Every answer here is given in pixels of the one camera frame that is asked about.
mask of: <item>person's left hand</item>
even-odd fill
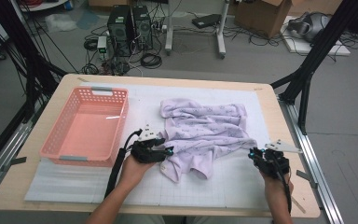
[[[124,188],[131,191],[141,182],[146,171],[154,164],[155,163],[140,163],[132,155],[128,156],[123,162],[117,188]]]

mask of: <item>box flap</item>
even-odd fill
[[[263,2],[272,4],[273,6],[277,7],[278,5],[281,4],[283,0],[263,0]],[[293,6],[297,6],[298,4],[300,4],[301,2],[303,2],[304,0],[290,0],[292,2]]]

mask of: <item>computer tower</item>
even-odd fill
[[[134,31],[130,6],[113,6],[107,21],[107,28],[112,40],[114,54],[121,57],[131,56],[131,42],[134,39]]]
[[[152,49],[152,23],[147,6],[136,6],[132,8],[133,21],[135,25],[135,38],[138,49]]]

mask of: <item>lavender towel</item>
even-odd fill
[[[165,118],[165,147],[174,154],[160,165],[160,171],[178,183],[181,175],[192,171],[199,178],[213,174],[212,163],[239,148],[249,149],[257,143],[246,129],[244,105],[200,105],[188,99],[161,102]]]

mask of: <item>person's right arm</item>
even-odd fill
[[[274,219],[274,224],[292,224],[293,220],[287,209],[288,204],[282,181],[262,173],[261,175],[264,178],[266,200],[272,218]],[[292,193],[294,186],[289,180],[289,175],[286,175],[285,179],[286,183],[289,181],[289,189],[290,193]]]

